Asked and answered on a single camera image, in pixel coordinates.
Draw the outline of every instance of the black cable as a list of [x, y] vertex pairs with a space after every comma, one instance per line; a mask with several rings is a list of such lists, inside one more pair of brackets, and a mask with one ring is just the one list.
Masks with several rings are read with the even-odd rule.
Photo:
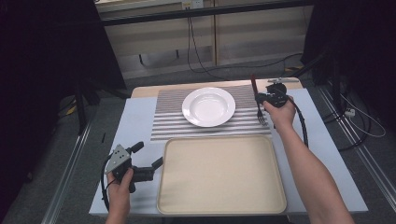
[[101, 177], [100, 177], [100, 182], [101, 182], [101, 187], [102, 187], [102, 200], [105, 202], [105, 206], [107, 208], [107, 211], [110, 209], [110, 203], [108, 202], [108, 198], [107, 198], [107, 190], [105, 188], [105, 169], [106, 169], [106, 164], [107, 162], [110, 160], [111, 155], [113, 155], [113, 153], [111, 153], [109, 156], [107, 156], [105, 162], [103, 163], [102, 166], [102, 171], [101, 171]]
[[192, 40], [193, 40], [194, 46], [195, 46], [195, 53], [198, 56], [198, 60], [199, 61], [200, 61], [200, 58], [199, 58], [198, 51], [197, 51], [196, 44], [195, 44], [194, 32], [193, 32], [193, 28], [192, 28], [191, 18], [188, 18], [188, 21], [189, 21], [189, 47], [188, 47], [188, 51], [187, 51], [187, 63], [189, 65], [190, 70], [192, 72], [194, 72], [194, 73], [208, 73], [208, 72], [211, 72], [211, 71], [220, 70], [220, 69], [228, 69], [228, 68], [261, 68], [261, 67], [267, 67], [267, 66], [271, 66], [271, 65], [274, 65], [274, 64], [277, 64], [277, 63], [285, 62], [287, 59], [289, 59], [291, 57], [294, 57], [294, 56], [297, 56], [297, 55], [303, 55], [302, 53], [295, 53], [295, 54], [288, 55], [285, 58], [283, 58], [283, 59], [281, 59], [279, 61], [276, 61], [274, 63], [268, 63], [268, 64], [262, 64], [262, 65], [251, 65], [251, 66], [249, 66], [249, 65], [232, 65], [232, 66], [222, 66], [222, 67], [214, 67], [214, 68], [204, 68], [202, 66], [202, 64], [201, 64], [201, 66], [204, 69], [204, 71], [194, 70], [194, 69], [192, 69], [191, 64], [190, 64], [190, 48], [191, 48], [190, 47], [190, 39], [191, 39], [190, 38], [190, 33], [192, 33]]
[[304, 119], [304, 117], [303, 117], [303, 113], [301, 112], [301, 110], [300, 110], [300, 108], [297, 106], [297, 104], [294, 103], [294, 101], [291, 99], [291, 97], [288, 96], [288, 99], [289, 99], [289, 101], [294, 105], [294, 107], [295, 107], [296, 110], [297, 110], [298, 118], [300, 119], [301, 127], [302, 127], [302, 129], [303, 129], [304, 144], [305, 144], [307, 147], [309, 147], [309, 146], [308, 146], [308, 133], [307, 133], [307, 131], [306, 131], [305, 119]]
[[106, 186], [106, 188], [105, 188], [105, 190], [107, 190], [108, 187], [109, 187], [112, 183], [116, 182], [116, 180], [117, 180], [117, 179], [114, 178], [110, 183], [108, 183], [107, 186]]
[[[351, 103], [352, 103], [353, 105], [355, 105], [355, 103], [353, 102], [352, 98], [350, 98], [350, 101], [351, 101]], [[367, 104], [364, 102], [363, 99], [361, 99], [361, 101], [362, 101], [363, 104], [364, 104], [364, 107], [365, 107], [365, 109], [366, 109], [366, 111], [367, 111], [367, 114], [370, 116], [370, 109], [369, 109], [369, 107], [367, 106]], [[363, 123], [363, 130], [365, 130], [364, 118], [363, 118], [363, 116], [361, 115], [360, 112], [359, 112], [359, 116], [360, 116], [361, 121], [362, 121], [362, 123]], [[371, 130], [372, 122], [371, 122], [370, 119], [368, 120], [368, 122], [369, 122], [369, 124], [368, 124], [368, 128], [367, 128], [366, 133], [363, 133], [363, 134], [361, 135], [361, 137], [360, 137], [354, 144], [352, 144], [351, 146], [339, 148], [338, 151], [346, 151], [346, 150], [349, 150], [349, 149], [352, 149], [352, 148], [354, 148], [354, 147], [358, 147], [359, 145], [361, 145], [361, 144], [367, 139], [367, 136], [368, 136], [367, 133], [369, 133], [370, 130]]]
[[332, 112], [330, 114], [330, 116], [331, 115], [336, 115], [336, 117], [334, 117], [333, 119], [330, 119], [330, 120], [323, 121], [323, 123], [328, 124], [328, 123], [331, 123], [331, 122], [333, 122], [335, 120], [340, 119], [341, 117], [343, 117], [345, 115], [346, 111], [347, 111], [347, 108], [345, 107], [345, 109], [343, 109], [343, 111], [341, 113], [339, 113], [339, 114], [337, 114], [336, 111]]
[[189, 67], [190, 67], [191, 71], [194, 72], [194, 70], [191, 68], [191, 65], [190, 65], [190, 30], [191, 30], [192, 41], [193, 41], [194, 47], [195, 47], [195, 54], [197, 55], [198, 62], [199, 62], [199, 64], [201, 65], [201, 67], [204, 69], [205, 73], [207, 73], [207, 74], [210, 75], [211, 77], [215, 77], [215, 78], [218, 78], [218, 79], [221, 79], [221, 80], [229, 81], [228, 78], [225, 78], [225, 77], [218, 77], [218, 76], [215, 76], [215, 75], [213, 75], [213, 74], [210, 74], [209, 71], [207, 71], [206, 68], [204, 68], [204, 66], [202, 65], [202, 62], [201, 62], [201, 58], [199, 57], [199, 54], [198, 54], [197, 45], [196, 45], [196, 43], [195, 43], [194, 29], [193, 29], [193, 27], [192, 27], [191, 18], [187, 18], [187, 20], [188, 20], [188, 22], [189, 22], [189, 49], [188, 49], [188, 51], [187, 51], [187, 62], [188, 62], [188, 64], [189, 64]]
[[328, 119], [331, 115], [335, 115], [337, 112], [333, 111], [332, 113], [321, 117], [323, 120]]

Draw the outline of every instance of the metal frame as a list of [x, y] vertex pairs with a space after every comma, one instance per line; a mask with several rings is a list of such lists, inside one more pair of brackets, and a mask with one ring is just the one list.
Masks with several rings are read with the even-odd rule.
[[182, 18], [193, 18], [202, 16], [213, 16], [222, 14], [231, 14], [249, 11], [263, 11], [269, 9], [280, 9], [287, 7], [306, 7], [314, 5], [315, 0], [283, 0], [258, 4], [247, 4], [227, 7], [205, 7], [191, 10], [178, 10], [162, 13], [154, 13], [139, 16], [118, 17], [110, 19], [102, 19], [101, 21], [84, 21], [80, 23], [64, 23], [56, 26], [57, 28], [78, 28], [92, 25], [114, 26], [147, 21], [167, 21]]
[[[327, 107], [329, 107], [331, 111], [335, 112], [336, 108], [332, 105], [332, 95], [328, 91], [319, 91]], [[338, 119], [337, 122], [351, 144], [359, 139], [359, 135], [356, 133], [355, 129], [352, 127], [347, 119]], [[382, 194], [387, 199], [393, 211], [396, 212], [396, 188], [393, 185], [392, 181], [378, 165], [378, 162], [374, 159], [373, 155], [370, 153], [366, 145], [361, 144], [354, 150], [359, 155], [364, 166], [367, 168], [373, 180], [382, 191]]]
[[66, 197], [67, 191], [69, 190], [71, 179], [78, 165], [78, 159], [90, 133], [92, 121], [96, 115], [96, 111], [97, 107], [92, 111], [92, 114], [89, 117], [88, 123], [85, 126], [82, 134], [78, 136], [77, 142], [73, 148], [72, 155], [70, 156], [66, 168], [64, 169], [64, 174], [62, 175], [58, 187], [56, 188], [56, 191], [52, 196], [47, 212], [44, 215], [43, 220], [41, 221], [42, 224], [56, 223], [56, 220], [64, 203], [64, 198]]

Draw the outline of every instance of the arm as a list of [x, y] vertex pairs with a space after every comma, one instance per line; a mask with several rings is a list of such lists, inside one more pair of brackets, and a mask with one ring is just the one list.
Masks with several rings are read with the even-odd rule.
[[[121, 183], [112, 183], [108, 186], [108, 196], [110, 199], [110, 208], [106, 224], [123, 224], [126, 222], [131, 205], [129, 204], [129, 184], [134, 175], [133, 169], [128, 169]], [[107, 183], [115, 179], [113, 173], [108, 173]]]
[[297, 190], [311, 223], [354, 223], [326, 166], [305, 146], [292, 127], [295, 108], [263, 103], [279, 133]]

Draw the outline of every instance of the white plate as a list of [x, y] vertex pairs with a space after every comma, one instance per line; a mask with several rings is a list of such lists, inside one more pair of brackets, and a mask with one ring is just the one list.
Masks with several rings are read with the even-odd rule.
[[235, 100], [225, 90], [202, 88], [190, 93], [183, 101], [186, 120], [200, 127], [218, 126], [233, 116]]

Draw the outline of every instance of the forearm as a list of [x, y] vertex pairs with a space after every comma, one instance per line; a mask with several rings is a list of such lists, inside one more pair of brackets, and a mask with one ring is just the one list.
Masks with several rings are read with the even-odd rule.
[[106, 224], [124, 224], [126, 223], [126, 216], [123, 214], [109, 213], [106, 219]]
[[290, 126], [277, 128], [297, 190], [312, 223], [353, 223], [338, 188], [323, 163]]

